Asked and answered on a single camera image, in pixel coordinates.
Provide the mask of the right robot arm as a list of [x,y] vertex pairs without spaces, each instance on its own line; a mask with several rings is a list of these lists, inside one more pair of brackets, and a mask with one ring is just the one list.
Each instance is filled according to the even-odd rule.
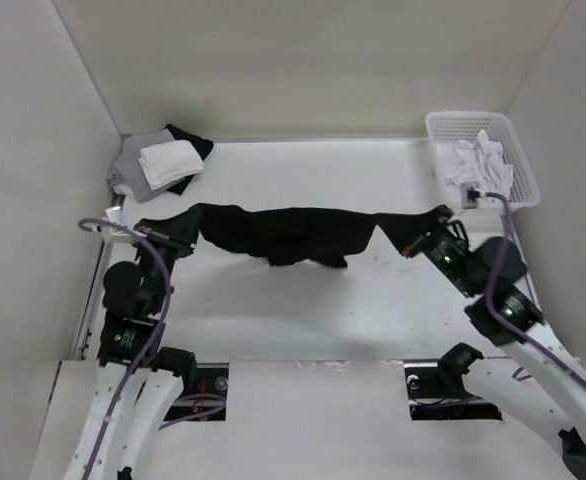
[[406,259],[424,255],[471,299],[464,312],[472,326],[536,383],[499,374],[477,349],[459,343],[439,360],[439,388],[496,405],[542,438],[575,478],[586,479],[586,370],[518,288],[527,268],[512,234],[471,249],[462,223],[440,205],[407,216],[393,243]]

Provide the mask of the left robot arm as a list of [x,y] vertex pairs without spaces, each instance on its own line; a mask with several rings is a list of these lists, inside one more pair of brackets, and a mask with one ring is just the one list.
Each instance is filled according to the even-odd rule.
[[96,386],[65,473],[68,479],[133,479],[173,402],[197,387],[193,353],[161,346],[175,262],[193,253],[199,218],[183,213],[134,227],[115,215],[84,218],[78,226],[105,242],[133,246],[136,257],[103,277],[105,317]]

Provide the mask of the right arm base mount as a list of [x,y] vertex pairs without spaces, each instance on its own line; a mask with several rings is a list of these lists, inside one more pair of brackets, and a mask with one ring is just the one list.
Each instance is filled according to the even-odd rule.
[[435,361],[404,363],[409,414],[414,421],[502,421],[502,412],[481,397],[447,386]]

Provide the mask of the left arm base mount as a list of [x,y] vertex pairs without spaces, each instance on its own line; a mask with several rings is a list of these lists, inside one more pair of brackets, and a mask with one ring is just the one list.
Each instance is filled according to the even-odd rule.
[[190,417],[191,421],[224,421],[229,373],[228,363],[199,364],[194,379],[174,401],[164,420]]

